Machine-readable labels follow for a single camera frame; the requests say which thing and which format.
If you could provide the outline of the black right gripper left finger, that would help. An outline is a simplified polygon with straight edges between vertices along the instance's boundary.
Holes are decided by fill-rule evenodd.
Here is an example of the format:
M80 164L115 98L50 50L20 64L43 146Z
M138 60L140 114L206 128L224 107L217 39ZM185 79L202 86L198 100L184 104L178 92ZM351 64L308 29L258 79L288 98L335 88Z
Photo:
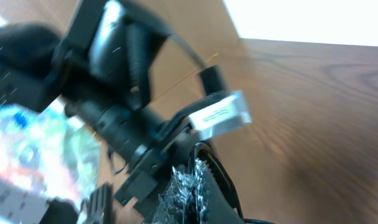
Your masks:
M194 178L187 173L184 165L172 167L171 180L166 190L159 195L151 223L184 224L189 223L189 207L194 201Z

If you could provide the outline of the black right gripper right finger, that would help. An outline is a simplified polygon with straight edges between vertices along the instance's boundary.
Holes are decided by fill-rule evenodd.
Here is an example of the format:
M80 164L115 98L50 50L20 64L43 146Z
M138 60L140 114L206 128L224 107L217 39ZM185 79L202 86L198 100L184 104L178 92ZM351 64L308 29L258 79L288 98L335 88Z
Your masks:
M198 223L242 224L243 220L229 205L206 163L194 161L194 211Z

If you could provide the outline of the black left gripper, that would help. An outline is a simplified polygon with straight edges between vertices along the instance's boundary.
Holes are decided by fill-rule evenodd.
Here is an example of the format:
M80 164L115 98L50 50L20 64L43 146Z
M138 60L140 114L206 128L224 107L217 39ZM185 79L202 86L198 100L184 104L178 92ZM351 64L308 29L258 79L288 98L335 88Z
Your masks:
M145 218L153 217L159 195L171 180L172 168L187 164L191 147L192 139L186 136L147 150L136 165L128 169L129 177L114 194L116 201L125 206L136 198L133 208Z

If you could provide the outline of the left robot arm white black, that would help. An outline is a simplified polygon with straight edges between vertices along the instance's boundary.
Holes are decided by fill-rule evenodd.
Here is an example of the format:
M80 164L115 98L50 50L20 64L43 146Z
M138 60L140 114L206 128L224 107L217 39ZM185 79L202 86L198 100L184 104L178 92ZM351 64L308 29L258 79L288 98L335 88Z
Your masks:
M203 59L169 25L135 1L82 1L65 36L40 23L0 27L0 105L41 112L58 96L65 112L92 127L128 164L115 199L136 198L154 217L171 166L184 156L172 141L182 116L162 122L148 109L150 68L167 40Z

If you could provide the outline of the cardboard panel left side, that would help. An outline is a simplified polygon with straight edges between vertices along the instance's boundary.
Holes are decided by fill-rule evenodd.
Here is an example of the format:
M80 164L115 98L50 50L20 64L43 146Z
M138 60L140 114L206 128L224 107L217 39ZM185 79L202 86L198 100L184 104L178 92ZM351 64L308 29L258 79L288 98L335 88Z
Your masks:
M161 121L148 108L151 67L168 40L199 66L204 97ZM131 185L160 185L194 160L192 146L177 143L183 131L207 142L251 121L219 68L136 1L82 1L65 28L49 12L0 27L0 106L41 112L58 96L128 163Z

